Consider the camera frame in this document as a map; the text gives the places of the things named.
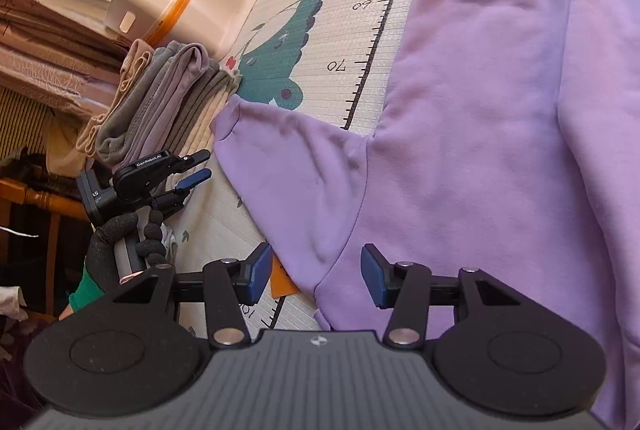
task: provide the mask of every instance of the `sweatshirt sleeve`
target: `sweatshirt sleeve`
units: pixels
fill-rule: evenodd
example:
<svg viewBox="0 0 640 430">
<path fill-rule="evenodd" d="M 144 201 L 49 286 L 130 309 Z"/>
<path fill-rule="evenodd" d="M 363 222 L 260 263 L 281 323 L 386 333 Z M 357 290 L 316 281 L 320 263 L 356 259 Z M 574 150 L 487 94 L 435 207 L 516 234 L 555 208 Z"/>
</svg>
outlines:
<svg viewBox="0 0 640 430">
<path fill-rule="evenodd" d="M 226 177 L 291 279 L 313 296 L 360 210 L 367 139 L 238 96 L 211 129 Z"/>
</svg>

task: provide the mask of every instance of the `green sleeve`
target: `green sleeve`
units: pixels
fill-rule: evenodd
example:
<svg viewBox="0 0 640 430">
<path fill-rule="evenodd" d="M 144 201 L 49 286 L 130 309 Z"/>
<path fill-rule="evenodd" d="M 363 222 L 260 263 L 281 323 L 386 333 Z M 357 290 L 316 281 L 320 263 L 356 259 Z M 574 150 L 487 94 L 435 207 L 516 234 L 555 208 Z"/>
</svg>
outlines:
<svg viewBox="0 0 640 430">
<path fill-rule="evenodd" d="M 94 280 L 92 280 L 89 273 L 86 272 L 86 267 L 83 267 L 82 280 L 80 281 L 76 292 L 69 295 L 69 305 L 71 305 L 74 312 L 78 312 L 91 302 L 95 302 L 102 295 L 104 295 L 104 293 L 100 290 Z"/>
</svg>

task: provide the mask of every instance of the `metal screw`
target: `metal screw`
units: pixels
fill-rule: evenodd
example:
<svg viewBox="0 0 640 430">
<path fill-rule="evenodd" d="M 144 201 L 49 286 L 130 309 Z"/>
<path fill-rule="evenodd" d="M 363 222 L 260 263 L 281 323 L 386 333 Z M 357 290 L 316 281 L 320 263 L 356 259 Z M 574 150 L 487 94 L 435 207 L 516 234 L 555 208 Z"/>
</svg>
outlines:
<svg viewBox="0 0 640 430">
<path fill-rule="evenodd" d="M 213 333 L 213 339 L 220 345 L 235 345 L 244 339 L 244 333 L 234 327 L 225 327 Z"/>
<path fill-rule="evenodd" d="M 408 328 L 394 329 L 389 333 L 389 339 L 398 345 L 411 345 L 420 339 L 420 334 Z"/>
</svg>

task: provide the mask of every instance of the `sweatshirt seam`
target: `sweatshirt seam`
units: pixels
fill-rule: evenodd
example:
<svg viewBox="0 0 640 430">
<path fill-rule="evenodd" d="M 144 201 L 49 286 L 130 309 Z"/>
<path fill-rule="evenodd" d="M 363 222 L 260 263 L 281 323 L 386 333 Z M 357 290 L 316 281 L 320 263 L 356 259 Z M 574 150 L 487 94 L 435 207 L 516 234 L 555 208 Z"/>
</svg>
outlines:
<svg viewBox="0 0 640 430">
<path fill-rule="evenodd" d="M 365 165 L 366 165 L 366 167 L 365 167 L 364 189 L 362 190 L 362 198 L 360 199 L 360 206 L 358 207 L 358 210 L 357 210 L 356 214 L 354 215 L 353 223 L 351 224 L 351 229 L 349 230 L 348 235 L 346 236 L 346 239 L 344 241 L 344 244 L 340 248 L 340 251 L 338 251 L 338 256 L 335 259 L 335 262 L 331 264 L 331 266 L 326 271 L 326 273 L 324 273 L 324 276 L 320 279 L 320 282 L 318 282 L 318 284 L 314 287 L 314 301 L 316 300 L 316 289 L 318 289 L 319 286 L 322 285 L 322 283 L 327 278 L 329 273 L 331 273 L 332 269 L 338 264 L 338 262 L 342 258 L 342 255 L 344 254 L 344 249 L 347 247 L 347 244 L 351 240 L 351 236 L 353 236 L 353 232 L 355 230 L 356 224 L 358 223 L 358 219 L 360 218 L 360 214 L 362 212 L 362 205 L 364 204 L 364 198 L 367 195 L 367 187 L 369 186 L 369 142 L 370 142 L 370 140 L 372 140 L 372 138 L 373 138 L 372 135 L 369 135 L 369 136 L 364 138 L 364 140 L 365 140 Z M 320 308 L 319 305 L 318 305 L 318 310 L 320 312 L 322 312 L 322 309 Z M 322 314 L 322 316 L 327 321 L 327 323 L 329 323 L 328 318 L 324 314 Z"/>
</svg>

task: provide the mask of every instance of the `folded purple garment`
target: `folded purple garment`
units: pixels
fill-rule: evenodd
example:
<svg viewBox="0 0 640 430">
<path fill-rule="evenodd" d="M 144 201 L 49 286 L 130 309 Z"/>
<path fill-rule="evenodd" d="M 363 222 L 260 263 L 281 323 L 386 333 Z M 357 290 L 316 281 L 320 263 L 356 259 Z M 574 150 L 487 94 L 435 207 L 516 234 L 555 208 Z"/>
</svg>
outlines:
<svg viewBox="0 0 640 430">
<path fill-rule="evenodd" d="M 640 0 L 414 0 L 373 135 L 234 96 L 214 149 L 324 327 L 385 327 L 365 243 L 438 275 L 480 267 L 600 342 L 594 413 L 633 430 L 639 51 Z"/>
</svg>

